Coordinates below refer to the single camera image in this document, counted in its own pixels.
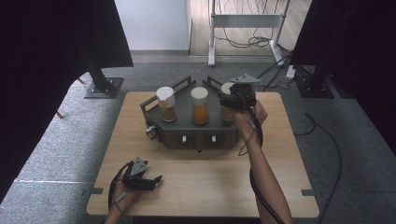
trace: jar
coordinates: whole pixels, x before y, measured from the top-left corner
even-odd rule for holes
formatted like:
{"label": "jar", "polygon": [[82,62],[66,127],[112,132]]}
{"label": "jar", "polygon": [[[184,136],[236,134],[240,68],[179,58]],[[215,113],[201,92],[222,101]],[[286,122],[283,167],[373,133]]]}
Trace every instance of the jar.
{"label": "jar", "polygon": [[196,87],[191,91],[192,121],[196,124],[206,124],[209,122],[207,97],[208,91],[203,87]]}
{"label": "jar", "polygon": [[[221,91],[222,91],[224,94],[231,94],[231,92],[230,92],[230,87],[231,87],[233,84],[234,84],[234,83],[232,83],[232,82],[224,83],[224,84],[221,86]],[[222,119],[224,119],[224,120],[227,120],[227,121],[235,120],[235,116],[233,115],[233,111],[232,111],[230,108],[225,107],[224,105],[221,105],[221,106],[220,106],[220,117],[221,117]]]}
{"label": "jar", "polygon": [[176,119],[175,95],[174,90],[170,87],[161,87],[157,90],[158,105],[164,121],[173,121]]}

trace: gray floor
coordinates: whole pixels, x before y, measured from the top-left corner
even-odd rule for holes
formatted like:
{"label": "gray floor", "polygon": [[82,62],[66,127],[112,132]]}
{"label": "gray floor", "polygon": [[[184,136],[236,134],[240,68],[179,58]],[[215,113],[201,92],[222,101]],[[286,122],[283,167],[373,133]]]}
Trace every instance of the gray floor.
{"label": "gray floor", "polygon": [[[92,82],[88,74],[81,77],[84,84],[76,81],[70,87],[59,108],[64,118],[54,116],[14,181],[0,207],[1,223],[100,223],[104,217],[90,216],[85,208],[127,92],[156,91],[186,76],[198,81],[206,76],[219,81],[243,74],[256,77],[274,62],[266,57],[218,57],[216,67],[208,67],[206,57],[142,54],[133,58],[134,68],[104,69],[107,77],[124,77],[116,99],[84,99]],[[262,84],[276,71],[275,67],[263,75]],[[282,69],[276,80],[286,80],[286,72]],[[356,100],[342,99],[335,90],[333,99],[304,99],[294,82],[279,85],[289,88],[267,90],[280,92],[293,131],[311,129],[313,124],[304,115],[309,113],[334,136],[340,149],[341,158],[334,141],[320,128],[296,136],[321,212],[342,164],[322,223],[395,223],[396,159]]]}

